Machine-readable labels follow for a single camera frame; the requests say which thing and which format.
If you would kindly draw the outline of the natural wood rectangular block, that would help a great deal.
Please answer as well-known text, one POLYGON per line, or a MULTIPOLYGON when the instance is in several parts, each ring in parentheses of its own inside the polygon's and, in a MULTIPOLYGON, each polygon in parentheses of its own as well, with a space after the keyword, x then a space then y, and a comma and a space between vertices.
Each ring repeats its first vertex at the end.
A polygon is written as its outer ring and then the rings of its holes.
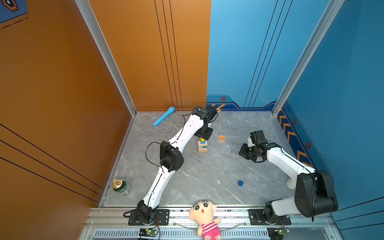
POLYGON ((206 153, 208 151, 207 148, 198 148, 199 153, 206 153))

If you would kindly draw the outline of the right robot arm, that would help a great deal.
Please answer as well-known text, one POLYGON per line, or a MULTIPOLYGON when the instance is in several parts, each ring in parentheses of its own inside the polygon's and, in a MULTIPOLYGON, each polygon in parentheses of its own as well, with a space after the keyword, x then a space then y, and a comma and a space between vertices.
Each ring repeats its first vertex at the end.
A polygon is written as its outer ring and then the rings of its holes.
POLYGON ((313 219, 317 215, 338 210, 339 203, 332 176, 327 171, 318 171, 301 163, 280 145, 269 143, 263 131, 251 132, 239 155, 254 163, 268 161, 290 177, 286 185, 295 190, 295 195, 266 202, 264 219, 269 224, 275 224, 282 217, 289 215, 302 215, 313 219))

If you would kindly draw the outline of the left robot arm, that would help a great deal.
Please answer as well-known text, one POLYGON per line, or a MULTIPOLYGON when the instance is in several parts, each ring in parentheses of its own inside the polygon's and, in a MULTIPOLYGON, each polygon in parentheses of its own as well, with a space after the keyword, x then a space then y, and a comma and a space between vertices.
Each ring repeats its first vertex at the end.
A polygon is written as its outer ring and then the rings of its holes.
POLYGON ((143 200, 138 202, 137 211, 146 223, 155 220, 156 209, 172 175, 184 164, 182 152, 193 136, 208 140, 213 132, 210 124, 216 120, 218 110, 213 106, 195 107, 184 126, 169 141, 158 143, 160 163, 158 174, 143 200))

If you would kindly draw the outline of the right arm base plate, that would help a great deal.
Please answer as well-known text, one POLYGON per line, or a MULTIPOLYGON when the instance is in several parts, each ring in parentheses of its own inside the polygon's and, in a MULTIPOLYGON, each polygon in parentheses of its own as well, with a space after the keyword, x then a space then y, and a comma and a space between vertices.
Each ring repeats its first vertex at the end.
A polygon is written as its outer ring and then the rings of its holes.
POLYGON ((290 226, 292 224, 291 219, 288 215, 285 216, 275 216, 275 214, 270 213, 264 209, 249 209, 249 220, 252 226, 261 226, 261 225, 285 225, 290 226))

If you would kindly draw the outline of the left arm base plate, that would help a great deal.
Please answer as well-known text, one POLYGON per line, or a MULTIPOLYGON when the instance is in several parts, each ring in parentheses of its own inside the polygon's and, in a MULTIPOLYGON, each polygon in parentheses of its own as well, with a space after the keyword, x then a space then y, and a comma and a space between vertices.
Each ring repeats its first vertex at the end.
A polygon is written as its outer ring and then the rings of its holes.
POLYGON ((133 210, 130 214, 129 226, 167 226, 170 220, 169 209, 156 209, 148 215, 142 215, 139 210, 133 210))

